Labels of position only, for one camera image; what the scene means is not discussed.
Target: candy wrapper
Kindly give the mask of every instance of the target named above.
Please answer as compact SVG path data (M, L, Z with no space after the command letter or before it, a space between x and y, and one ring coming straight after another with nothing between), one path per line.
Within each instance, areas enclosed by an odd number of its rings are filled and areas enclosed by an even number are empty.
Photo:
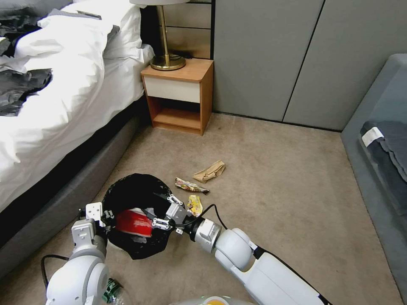
M188 198L187 207L188 210L190 210L192 212L192 215L195 217L198 217L204 209L202 207L201 199L197 195L190 195L190 197Z
M200 187L198 184L186 181L186 180L182 180L180 178L175 178L175 186L182 188L184 190L187 191L197 191L197 192L201 192L204 194L209 193L208 189L204 189L203 187Z

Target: white drawer front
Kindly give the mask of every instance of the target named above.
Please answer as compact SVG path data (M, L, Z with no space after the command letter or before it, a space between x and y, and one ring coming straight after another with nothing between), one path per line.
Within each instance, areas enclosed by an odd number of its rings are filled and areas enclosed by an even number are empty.
M144 82L149 96L199 103L199 83L151 77Z

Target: plastic bottle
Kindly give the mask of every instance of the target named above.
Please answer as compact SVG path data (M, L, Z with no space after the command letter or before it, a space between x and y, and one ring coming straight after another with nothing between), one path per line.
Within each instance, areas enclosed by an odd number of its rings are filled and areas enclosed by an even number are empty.
M127 291L117 280L112 278L109 278L107 282L103 300L105 304L109 305L133 305Z

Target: carpet floor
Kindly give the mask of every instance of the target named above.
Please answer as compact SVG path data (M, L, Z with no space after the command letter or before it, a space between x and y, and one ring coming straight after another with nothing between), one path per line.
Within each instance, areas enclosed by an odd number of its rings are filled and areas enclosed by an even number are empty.
M228 227L239 227L275 253L333 304L393 304L401 299L361 198L338 133L213 114L204 136L145 127L129 145L95 201L132 173L163 180L181 200L175 177L217 160L223 174L208 181L204 208L216 203ZM207 218L216 221L214 211ZM4 304L44 304L44 254L70 255L70 226L0 281ZM108 246L111 276L134 304L165 305L201 295L250 301L213 256L173 233L164 252L142 261ZM49 259L51 275L62 262Z

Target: brass lamp base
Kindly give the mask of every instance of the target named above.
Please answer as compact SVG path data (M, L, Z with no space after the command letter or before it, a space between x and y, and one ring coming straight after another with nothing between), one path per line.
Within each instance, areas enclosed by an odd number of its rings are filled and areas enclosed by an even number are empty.
M168 63L165 60L164 55L156 55L150 61L150 66L153 69L161 71L177 70L185 66L185 58L179 55L170 54Z

